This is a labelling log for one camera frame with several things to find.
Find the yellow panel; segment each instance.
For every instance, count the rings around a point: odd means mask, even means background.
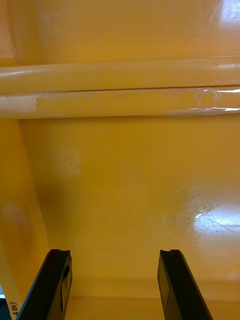
[[[239,114],[23,120],[51,248],[73,296],[156,298],[180,249],[208,300],[240,299]]]
[[[16,64],[6,2],[5,0],[0,0],[0,67]]]
[[[3,67],[0,94],[240,85],[240,57]]]
[[[240,54],[238,0],[7,0],[21,64]]]
[[[229,86],[9,94],[0,96],[0,117],[214,115],[239,113],[239,101],[240,87]]]
[[[15,302],[19,311],[48,246],[16,120],[0,121],[0,150],[0,283],[8,305]]]
[[[214,320],[239,320],[240,303],[207,302]],[[164,320],[160,299],[70,298],[65,320]]]

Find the yellow bar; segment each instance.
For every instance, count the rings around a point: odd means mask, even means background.
[[[191,116],[240,112],[240,87],[82,91],[0,96],[12,119]]]
[[[0,94],[240,85],[240,57],[3,67]]]

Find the yellow floor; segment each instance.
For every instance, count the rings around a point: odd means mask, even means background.
[[[207,302],[214,320],[239,320],[237,302]],[[160,299],[70,298],[65,320],[164,320]]]
[[[174,248],[208,299],[240,299],[228,290],[240,278],[239,120],[21,122],[49,247],[71,249],[73,296],[157,298],[160,249]]]

